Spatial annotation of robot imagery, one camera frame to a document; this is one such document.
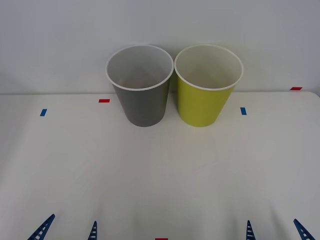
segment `blue tape marker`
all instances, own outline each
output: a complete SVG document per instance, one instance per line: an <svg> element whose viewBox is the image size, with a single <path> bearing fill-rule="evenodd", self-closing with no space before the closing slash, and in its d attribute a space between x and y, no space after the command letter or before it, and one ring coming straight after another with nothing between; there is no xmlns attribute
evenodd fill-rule
<svg viewBox="0 0 320 240"><path fill-rule="evenodd" d="M240 107L240 109L241 109L241 114L242 115L247 115L247 111L246 111L245 107Z"/></svg>
<svg viewBox="0 0 320 240"><path fill-rule="evenodd" d="M40 117L44 117L46 115L47 109L42 109L40 113Z"/></svg>

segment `cup rim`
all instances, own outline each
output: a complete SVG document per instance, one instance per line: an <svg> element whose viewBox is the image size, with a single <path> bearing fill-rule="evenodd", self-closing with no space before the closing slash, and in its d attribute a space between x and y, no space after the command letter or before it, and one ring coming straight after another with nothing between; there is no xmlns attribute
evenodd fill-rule
<svg viewBox="0 0 320 240"><path fill-rule="evenodd" d="M239 79L237 81L235 81L233 84L231 84L229 86L221 87L221 88L206 88L206 87L194 85L194 84L188 82L187 80L185 80L177 70L177 60L178 60L179 56L181 55L181 53L183 53L184 51L191 49L191 48L200 47L200 46L210 46L210 47L219 48L219 49L227 51L232 56L234 56L239 61L240 66L241 66L241 75L240 75ZM206 91L222 91L222 90L230 89L230 88L234 87L235 85L237 85L237 83L242 79L242 77L244 75L244 65L243 65L241 59L233 51L231 51L223 46L219 46L219 45L215 45L215 44L196 44L196 45L192 45L192 46L188 46L188 47L184 48L183 50L181 50L179 52L179 54L174 59L174 69L175 69L176 74L179 76L179 78L182 81L184 81L186 84L188 84L196 89L201 89L201 90L206 90Z"/></svg>
<svg viewBox="0 0 320 240"><path fill-rule="evenodd" d="M151 48L155 48L155 49L158 49L158 50L161 50L162 52L164 52L170 59L171 61L171 71L169 73L169 75L161 82L159 82L158 84L156 85L153 85L153 86L149 86L149 87L145 87L145 88L130 88L130 87L125 87L125 86L121 86L117 83L115 83L114 81L112 81L111 77L109 76L108 74L108 65L109 65L109 62L111 61L111 59L117 55L118 53L124 51L124 50L127 50L127 49L130 49L130 48L135 48L135 47L151 47ZM161 86L162 84L164 84L171 76L172 76L172 73L174 72L174 69L175 69L175 65L174 65L174 60L173 58L171 57L171 55L164 49L162 49L161 47L158 47L158 46L154 46L154 45L150 45L150 44L136 44L136 45L131 45L131 46L127 46L127 47L124 47L118 51L116 51L114 54L112 54L112 56L106 61L106 64L105 64L105 74L106 74L106 77L107 79L109 79L109 81L116 87L120 88L120 89L123 89L123 90L128 90L128 91L135 91L135 92L138 92L138 91L146 91L146 90L150 90L150 89L154 89L156 87L159 87Z"/></svg>

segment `white wall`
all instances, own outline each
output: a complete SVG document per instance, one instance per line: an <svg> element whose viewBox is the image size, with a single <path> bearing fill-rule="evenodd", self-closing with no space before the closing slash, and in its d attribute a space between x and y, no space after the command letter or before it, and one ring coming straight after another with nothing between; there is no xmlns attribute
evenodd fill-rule
<svg viewBox="0 0 320 240"><path fill-rule="evenodd" d="M173 57L220 43L243 60L238 91L320 93L319 0L1 0L0 93L112 93L116 50L154 44Z"/></svg>

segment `paper cup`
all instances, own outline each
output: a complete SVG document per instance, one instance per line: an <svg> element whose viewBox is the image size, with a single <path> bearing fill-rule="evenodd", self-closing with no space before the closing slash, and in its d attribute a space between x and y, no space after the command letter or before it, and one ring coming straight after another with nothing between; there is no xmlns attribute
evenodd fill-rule
<svg viewBox="0 0 320 240"><path fill-rule="evenodd" d="M152 45L124 48L105 67L127 119L139 127L155 125L164 117L173 71L172 57Z"/></svg>
<svg viewBox="0 0 320 240"><path fill-rule="evenodd" d="M217 45L194 45L175 58L178 112L195 127L212 124L244 73L237 55Z"/></svg>

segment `gray paper cup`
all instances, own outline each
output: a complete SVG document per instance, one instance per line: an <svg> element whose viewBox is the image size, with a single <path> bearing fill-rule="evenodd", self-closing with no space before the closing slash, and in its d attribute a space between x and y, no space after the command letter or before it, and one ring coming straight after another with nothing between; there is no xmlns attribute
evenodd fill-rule
<svg viewBox="0 0 320 240"><path fill-rule="evenodd" d="M139 127L155 125L164 117L173 71L169 53L152 45L124 48L105 67L126 117Z"/></svg>

